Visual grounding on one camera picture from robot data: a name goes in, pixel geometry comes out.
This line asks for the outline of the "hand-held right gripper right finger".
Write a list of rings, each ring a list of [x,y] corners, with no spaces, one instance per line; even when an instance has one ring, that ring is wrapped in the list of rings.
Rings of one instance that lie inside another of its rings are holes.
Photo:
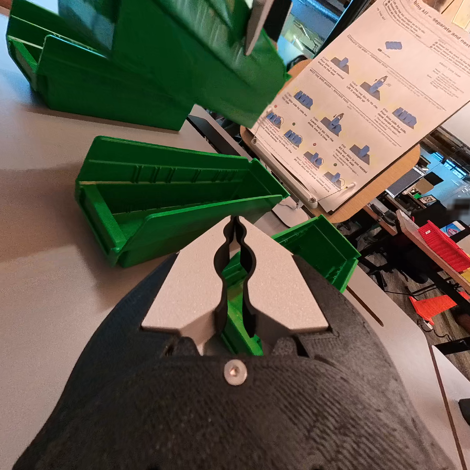
[[[328,321],[294,255],[242,216],[236,216],[236,239],[246,271],[243,322],[249,336],[273,348],[280,338],[327,331]]]

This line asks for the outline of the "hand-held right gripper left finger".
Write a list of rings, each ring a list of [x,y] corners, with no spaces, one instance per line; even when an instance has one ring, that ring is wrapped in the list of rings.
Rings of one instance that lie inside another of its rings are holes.
[[[190,338],[200,354],[227,321],[223,269],[235,218],[227,216],[181,249],[144,317],[143,330]]]

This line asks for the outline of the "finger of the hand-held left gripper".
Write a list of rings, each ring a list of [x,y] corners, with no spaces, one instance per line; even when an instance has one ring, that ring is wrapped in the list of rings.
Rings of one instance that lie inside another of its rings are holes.
[[[249,56],[261,34],[264,23],[273,6],[273,0],[253,0],[251,1],[250,16],[246,26],[244,55]]]

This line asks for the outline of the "wood-edged background desk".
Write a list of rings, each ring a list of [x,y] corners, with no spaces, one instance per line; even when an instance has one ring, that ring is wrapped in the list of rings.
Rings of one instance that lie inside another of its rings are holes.
[[[435,265],[438,265],[451,279],[460,285],[468,294],[470,293],[470,283],[465,279],[461,273],[451,267],[442,257],[435,253],[419,232],[419,227],[403,213],[400,209],[396,211],[398,223],[403,234],[413,242],[424,254],[426,260],[431,260]]]

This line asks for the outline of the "printed instruction sheet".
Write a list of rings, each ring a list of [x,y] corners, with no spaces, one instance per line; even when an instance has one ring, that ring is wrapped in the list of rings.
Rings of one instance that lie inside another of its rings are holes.
[[[260,116],[261,144],[333,213],[469,102],[469,1],[375,1]]]

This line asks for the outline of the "orange traffic cone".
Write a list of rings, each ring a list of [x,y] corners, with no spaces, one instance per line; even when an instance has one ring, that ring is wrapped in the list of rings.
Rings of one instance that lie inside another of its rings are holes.
[[[427,322],[431,326],[434,325],[433,317],[457,306],[457,303],[455,303],[447,295],[441,295],[422,300],[416,300],[412,296],[409,296],[408,298],[417,315],[419,315],[425,322]]]

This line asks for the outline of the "red plastic basket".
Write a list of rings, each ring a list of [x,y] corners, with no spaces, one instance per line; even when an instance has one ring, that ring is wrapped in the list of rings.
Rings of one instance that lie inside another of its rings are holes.
[[[418,232],[425,243],[455,271],[463,273],[469,269],[469,255],[431,220],[419,227]]]

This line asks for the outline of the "blue white labelled tub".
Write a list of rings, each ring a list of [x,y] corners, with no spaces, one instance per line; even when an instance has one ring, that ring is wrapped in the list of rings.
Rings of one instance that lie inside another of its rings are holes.
[[[459,235],[460,233],[467,233],[468,226],[460,220],[455,220],[443,226],[440,230],[444,232],[448,237],[457,237],[459,239],[464,238],[466,235]]]

